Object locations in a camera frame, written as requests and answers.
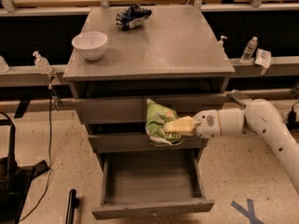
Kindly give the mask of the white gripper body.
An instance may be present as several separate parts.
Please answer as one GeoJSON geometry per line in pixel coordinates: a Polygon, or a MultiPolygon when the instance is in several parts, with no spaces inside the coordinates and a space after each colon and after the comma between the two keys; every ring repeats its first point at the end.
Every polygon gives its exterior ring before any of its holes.
{"type": "Polygon", "coordinates": [[[195,133],[201,138],[211,138],[219,135],[219,115],[215,109],[198,112],[194,117],[195,133]]]}

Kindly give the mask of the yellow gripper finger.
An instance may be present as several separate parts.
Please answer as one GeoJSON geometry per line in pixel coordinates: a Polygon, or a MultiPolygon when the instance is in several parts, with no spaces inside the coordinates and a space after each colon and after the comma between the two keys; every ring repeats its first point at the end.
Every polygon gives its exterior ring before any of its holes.
{"type": "Polygon", "coordinates": [[[192,117],[187,116],[172,120],[164,125],[164,131],[166,133],[179,133],[181,135],[193,135],[193,129],[195,127],[195,121],[192,117]]]}

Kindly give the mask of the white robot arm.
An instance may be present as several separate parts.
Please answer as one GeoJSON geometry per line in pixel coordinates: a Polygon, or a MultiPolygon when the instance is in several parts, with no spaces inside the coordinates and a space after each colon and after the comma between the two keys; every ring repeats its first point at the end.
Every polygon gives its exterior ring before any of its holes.
{"type": "Polygon", "coordinates": [[[209,139],[218,136],[241,136],[250,131],[270,146],[283,170],[299,192],[299,144],[288,130],[277,109],[264,99],[249,100],[245,108],[200,111],[167,122],[166,133],[197,135],[209,139]]]}

